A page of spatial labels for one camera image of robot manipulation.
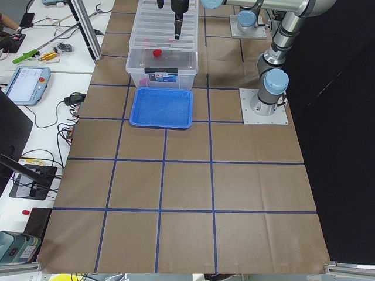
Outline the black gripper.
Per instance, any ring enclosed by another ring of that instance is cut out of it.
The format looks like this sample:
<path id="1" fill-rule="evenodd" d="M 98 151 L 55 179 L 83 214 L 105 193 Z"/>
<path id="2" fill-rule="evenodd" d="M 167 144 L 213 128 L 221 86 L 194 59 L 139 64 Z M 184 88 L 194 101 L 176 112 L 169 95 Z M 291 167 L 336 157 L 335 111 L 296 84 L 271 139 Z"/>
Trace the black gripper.
<path id="1" fill-rule="evenodd" d="M 157 0 L 158 8 L 163 8 L 164 0 Z M 180 34 L 183 24 L 183 13 L 186 13 L 189 9 L 189 0 L 171 0 L 171 9 L 175 13 L 175 39 L 180 39 Z"/>

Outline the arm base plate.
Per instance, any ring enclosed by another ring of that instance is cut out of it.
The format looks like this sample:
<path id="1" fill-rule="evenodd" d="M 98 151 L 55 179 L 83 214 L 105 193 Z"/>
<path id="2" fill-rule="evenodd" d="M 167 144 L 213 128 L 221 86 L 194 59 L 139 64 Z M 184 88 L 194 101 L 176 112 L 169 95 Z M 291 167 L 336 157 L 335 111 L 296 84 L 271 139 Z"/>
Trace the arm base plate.
<path id="1" fill-rule="evenodd" d="M 257 39 L 265 40 L 267 34 L 265 31 L 265 23 L 262 16 L 259 16 L 255 25 L 244 27 L 238 23 L 237 15 L 230 15 L 231 37 L 236 39 Z"/>
<path id="2" fill-rule="evenodd" d="M 267 105 L 258 99 L 258 89 L 240 88 L 240 102 L 245 125 L 288 125 L 287 113 L 280 97 L 276 104 Z"/>

